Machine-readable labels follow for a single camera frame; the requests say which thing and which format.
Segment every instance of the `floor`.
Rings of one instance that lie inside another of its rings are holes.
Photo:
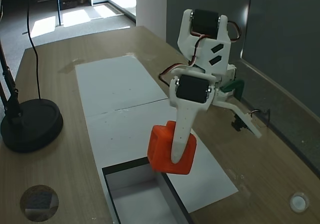
[[[106,4],[94,8],[82,6],[64,10],[61,12],[64,26],[56,27],[59,24],[56,7],[55,1],[31,6],[30,29],[36,46],[76,36],[135,26],[134,22]],[[26,9],[15,5],[8,10],[4,8],[3,11],[0,39],[7,64],[15,77],[25,49],[31,47],[28,35],[25,34],[27,31]]]

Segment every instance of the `lamp base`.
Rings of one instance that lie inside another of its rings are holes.
[[[59,107],[46,99],[20,104],[21,125],[12,125],[5,116],[0,131],[4,144],[15,152],[32,152],[50,144],[60,134],[63,118]]]

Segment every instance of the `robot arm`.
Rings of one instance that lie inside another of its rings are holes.
[[[231,41],[227,24],[226,16],[213,12],[186,10],[183,14],[178,46],[191,64],[186,69],[172,70],[175,77],[169,87],[170,105],[177,108],[171,149],[174,164],[184,153],[196,115],[199,111],[207,111],[210,104],[234,111],[236,121],[233,127],[236,130],[244,127],[257,138],[261,137],[250,115],[226,102],[232,93],[221,90],[225,84],[235,80],[236,72],[235,66],[228,64]]]

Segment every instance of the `white screw cap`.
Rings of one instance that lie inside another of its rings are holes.
[[[308,197],[302,193],[295,193],[290,200],[290,207],[296,213],[302,213],[309,207]]]

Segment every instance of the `gray wall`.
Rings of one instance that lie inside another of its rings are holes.
[[[202,9],[218,12],[228,16],[229,20],[237,22],[242,29],[242,38],[231,46],[230,61],[240,59],[246,33],[246,11],[249,0],[167,0],[167,26],[166,41],[178,49],[177,41],[184,10]],[[236,34],[232,27],[229,28],[229,36],[235,38]]]
[[[137,0],[136,25],[145,26],[166,40],[167,0]]]
[[[251,0],[243,51],[318,116],[319,8],[320,0]]]

